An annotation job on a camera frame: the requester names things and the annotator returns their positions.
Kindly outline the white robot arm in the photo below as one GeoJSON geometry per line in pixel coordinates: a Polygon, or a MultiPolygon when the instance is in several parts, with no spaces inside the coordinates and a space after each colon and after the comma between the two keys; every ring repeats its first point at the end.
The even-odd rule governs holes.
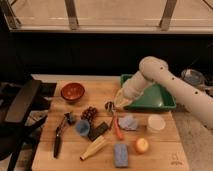
{"type": "Polygon", "coordinates": [[[116,93],[115,106],[123,108],[131,104],[153,83],[164,87],[206,128],[213,130],[213,98],[174,76],[164,60],[153,56],[140,61],[139,70],[116,93]]]}

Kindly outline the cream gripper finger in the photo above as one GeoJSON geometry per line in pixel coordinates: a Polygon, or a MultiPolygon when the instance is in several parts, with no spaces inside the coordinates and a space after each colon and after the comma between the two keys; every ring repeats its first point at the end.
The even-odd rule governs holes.
{"type": "Polygon", "coordinates": [[[122,107],[124,107],[127,104],[128,104],[128,100],[124,97],[123,91],[119,90],[116,93],[116,96],[114,98],[114,105],[115,105],[115,107],[116,108],[122,108],[122,107]]]}

